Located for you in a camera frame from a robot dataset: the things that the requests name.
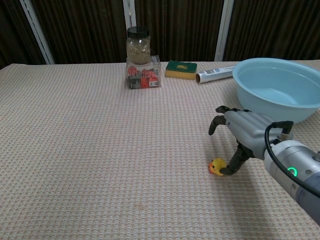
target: beige textured tablecloth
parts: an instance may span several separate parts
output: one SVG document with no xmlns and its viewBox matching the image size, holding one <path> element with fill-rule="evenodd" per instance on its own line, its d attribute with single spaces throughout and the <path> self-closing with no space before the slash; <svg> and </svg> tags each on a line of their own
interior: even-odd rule
<svg viewBox="0 0 320 240">
<path fill-rule="evenodd" d="M 261 160 L 209 173 L 236 150 L 226 127 L 208 135 L 216 107 L 241 107 L 234 80 L 197 84 L 162 67 L 163 87 L 136 90 L 124 63 L 0 71 L 0 239 L 320 239 Z M 319 123 L 318 110 L 295 139 L 319 150 Z"/>
</svg>

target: black lid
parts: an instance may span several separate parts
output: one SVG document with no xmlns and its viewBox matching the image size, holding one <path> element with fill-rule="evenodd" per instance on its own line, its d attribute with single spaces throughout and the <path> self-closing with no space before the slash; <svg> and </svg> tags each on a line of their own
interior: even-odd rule
<svg viewBox="0 0 320 240">
<path fill-rule="evenodd" d="M 145 26 L 132 26 L 127 29 L 128 38 L 142 39 L 149 36 L 149 29 Z"/>
</svg>

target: clear plastic box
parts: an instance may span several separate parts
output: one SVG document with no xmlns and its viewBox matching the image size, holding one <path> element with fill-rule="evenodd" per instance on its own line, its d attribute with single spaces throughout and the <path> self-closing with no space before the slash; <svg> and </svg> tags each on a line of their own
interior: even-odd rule
<svg viewBox="0 0 320 240">
<path fill-rule="evenodd" d="M 126 82 L 130 89 L 161 87 L 161 63 L 158 55 L 150 57 L 144 65 L 133 64 L 126 59 Z"/>
</svg>

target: yellow sponge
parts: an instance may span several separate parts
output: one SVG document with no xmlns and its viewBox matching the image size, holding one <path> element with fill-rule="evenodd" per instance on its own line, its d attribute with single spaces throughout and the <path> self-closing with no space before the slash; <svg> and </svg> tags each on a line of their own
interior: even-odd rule
<svg viewBox="0 0 320 240">
<path fill-rule="evenodd" d="M 165 76 L 177 79 L 196 79 L 197 64 L 192 62 L 169 61 Z"/>
</svg>

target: brown curtain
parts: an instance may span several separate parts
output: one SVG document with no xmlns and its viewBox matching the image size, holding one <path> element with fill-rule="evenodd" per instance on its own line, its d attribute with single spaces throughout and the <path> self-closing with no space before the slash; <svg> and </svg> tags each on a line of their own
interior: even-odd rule
<svg viewBox="0 0 320 240">
<path fill-rule="evenodd" d="M 320 59 L 320 0 L 234 0 L 224 61 Z"/>
<path fill-rule="evenodd" d="M 135 0 L 136 24 L 147 26 L 161 61 L 213 61 L 224 0 Z"/>
<path fill-rule="evenodd" d="M 122 0 L 31 0 L 56 64 L 126 60 Z"/>
<path fill-rule="evenodd" d="M 46 64 L 19 0 L 0 0 L 0 69 Z"/>
</svg>

